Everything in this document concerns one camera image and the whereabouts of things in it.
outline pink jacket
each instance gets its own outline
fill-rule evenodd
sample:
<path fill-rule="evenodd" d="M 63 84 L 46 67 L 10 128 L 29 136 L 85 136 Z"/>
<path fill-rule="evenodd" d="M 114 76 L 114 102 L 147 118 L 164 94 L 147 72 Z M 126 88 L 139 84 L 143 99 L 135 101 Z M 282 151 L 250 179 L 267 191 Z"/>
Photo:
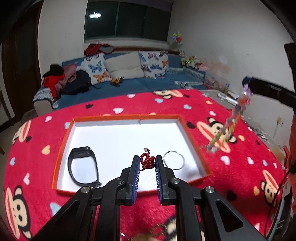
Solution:
<path fill-rule="evenodd" d="M 65 78 L 60 80 L 58 83 L 55 84 L 55 90 L 57 92 L 57 96 L 60 96 L 62 90 L 65 88 L 67 83 L 71 83 L 73 80 L 76 79 L 76 64 L 68 64 L 64 69 Z"/>

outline wooden door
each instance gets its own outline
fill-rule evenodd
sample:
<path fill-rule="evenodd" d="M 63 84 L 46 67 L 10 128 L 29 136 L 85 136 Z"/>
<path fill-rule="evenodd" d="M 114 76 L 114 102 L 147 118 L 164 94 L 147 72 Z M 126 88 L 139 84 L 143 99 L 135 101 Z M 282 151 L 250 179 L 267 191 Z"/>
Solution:
<path fill-rule="evenodd" d="M 42 4 L 29 7 L 2 44 L 3 78 L 16 121 L 33 109 L 33 97 L 41 86 L 37 34 Z"/>

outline stuffed toy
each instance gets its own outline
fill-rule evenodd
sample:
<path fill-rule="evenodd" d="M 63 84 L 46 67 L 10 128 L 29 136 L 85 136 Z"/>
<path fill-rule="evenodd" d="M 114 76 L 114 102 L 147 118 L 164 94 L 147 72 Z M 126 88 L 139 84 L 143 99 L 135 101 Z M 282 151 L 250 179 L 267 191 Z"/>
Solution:
<path fill-rule="evenodd" d="M 120 87 L 120 84 L 123 82 L 123 78 L 123 76 L 121 78 L 113 78 L 110 84 L 116 87 Z"/>
<path fill-rule="evenodd" d="M 179 51 L 179 56 L 182 57 L 182 58 L 185 58 L 186 57 L 185 51 L 184 50 L 180 50 Z"/>
<path fill-rule="evenodd" d="M 210 70 L 210 67 L 207 66 L 206 64 L 201 63 L 201 64 L 196 65 L 196 69 L 198 69 L 200 71 L 208 71 L 208 70 Z"/>
<path fill-rule="evenodd" d="M 197 65 L 201 64 L 201 61 L 196 58 L 196 56 L 190 56 L 189 58 L 181 59 L 182 66 L 191 67 L 193 69 L 197 69 Z"/>

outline metal screw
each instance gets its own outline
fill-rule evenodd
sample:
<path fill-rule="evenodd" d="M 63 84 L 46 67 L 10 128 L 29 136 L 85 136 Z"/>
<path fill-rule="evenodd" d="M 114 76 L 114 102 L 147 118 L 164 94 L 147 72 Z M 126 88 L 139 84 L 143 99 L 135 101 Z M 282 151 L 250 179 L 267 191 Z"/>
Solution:
<path fill-rule="evenodd" d="M 215 189 L 214 189 L 213 187 L 211 187 L 211 186 L 207 186 L 207 187 L 205 188 L 205 190 L 206 190 L 208 193 L 213 193 L 213 192 L 215 191 Z"/>
<path fill-rule="evenodd" d="M 88 193 L 89 190 L 90 190 L 89 187 L 83 187 L 83 188 L 81 189 L 81 192 L 83 192 L 83 193 Z"/>
<path fill-rule="evenodd" d="M 179 182 L 180 182 L 180 179 L 179 178 L 172 178 L 171 180 L 170 180 L 173 184 L 178 184 Z"/>
<path fill-rule="evenodd" d="M 124 180 L 122 179 L 122 178 L 117 178 L 118 179 L 118 182 L 119 182 L 119 184 L 121 184 L 121 183 L 123 183 L 124 182 Z"/>

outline red cord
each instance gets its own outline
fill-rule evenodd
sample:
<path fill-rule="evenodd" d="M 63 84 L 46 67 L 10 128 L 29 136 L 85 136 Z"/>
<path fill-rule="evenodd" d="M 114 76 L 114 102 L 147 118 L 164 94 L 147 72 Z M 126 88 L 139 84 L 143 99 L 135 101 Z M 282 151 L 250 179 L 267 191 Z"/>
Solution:
<path fill-rule="evenodd" d="M 148 153 L 143 153 L 140 157 L 140 162 L 142 164 L 143 170 L 145 169 L 153 169 L 155 167 L 155 163 L 154 163 L 154 156 L 149 157 L 150 154 L 150 150 L 147 149 Z"/>

